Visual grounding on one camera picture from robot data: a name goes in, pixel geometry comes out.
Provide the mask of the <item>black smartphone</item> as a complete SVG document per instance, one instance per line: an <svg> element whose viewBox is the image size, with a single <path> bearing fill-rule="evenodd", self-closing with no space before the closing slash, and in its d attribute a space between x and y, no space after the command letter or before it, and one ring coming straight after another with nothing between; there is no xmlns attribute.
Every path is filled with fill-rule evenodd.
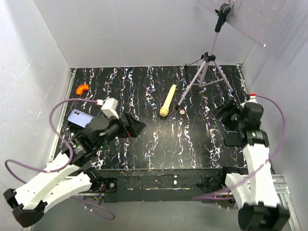
<svg viewBox="0 0 308 231"><path fill-rule="evenodd" d="M241 146L242 142L241 140L238 138L238 135L236 133L225 133L223 135L223 139L224 139L224 144L226 146Z"/></svg>

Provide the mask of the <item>purple phone case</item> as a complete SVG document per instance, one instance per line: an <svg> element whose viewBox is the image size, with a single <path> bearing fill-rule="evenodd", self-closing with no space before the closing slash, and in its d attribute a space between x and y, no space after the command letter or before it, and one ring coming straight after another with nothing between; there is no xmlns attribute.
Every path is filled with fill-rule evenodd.
<svg viewBox="0 0 308 231"><path fill-rule="evenodd" d="M93 119L91 115L88 115L82 111L74 109L68 116L67 120L79 127L85 128L85 126Z"/></svg>

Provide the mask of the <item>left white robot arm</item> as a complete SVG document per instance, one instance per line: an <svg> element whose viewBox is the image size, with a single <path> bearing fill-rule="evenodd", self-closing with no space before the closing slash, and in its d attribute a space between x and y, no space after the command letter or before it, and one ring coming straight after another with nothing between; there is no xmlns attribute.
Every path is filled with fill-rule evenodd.
<svg viewBox="0 0 308 231"><path fill-rule="evenodd" d="M91 167L82 167L97 151L115 138L136 138L146 127L130 113L120 118L94 117L75 134L68 149L40 171L33 179L17 189L7 189L3 196L12 208L16 221L27 228L41 220L58 203L75 194L98 192L107 182Z"/></svg>

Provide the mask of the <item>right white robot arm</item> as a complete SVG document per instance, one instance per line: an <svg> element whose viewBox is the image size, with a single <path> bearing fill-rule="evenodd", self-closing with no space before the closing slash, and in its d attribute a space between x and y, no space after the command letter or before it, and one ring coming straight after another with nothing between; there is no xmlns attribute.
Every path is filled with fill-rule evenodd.
<svg viewBox="0 0 308 231"><path fill-rule="evenodd" d="M231 167L224 167L223 176L218 178L218 187L230 190L238 205L238 223L243 231L280 231L290 218L274 186L269 139L260 128L263 112L263 106L253 98L242 104L228 100L215 111L215 117L230 130L223 136L225 145L241 147L246 159L247 178Z"/></svg>

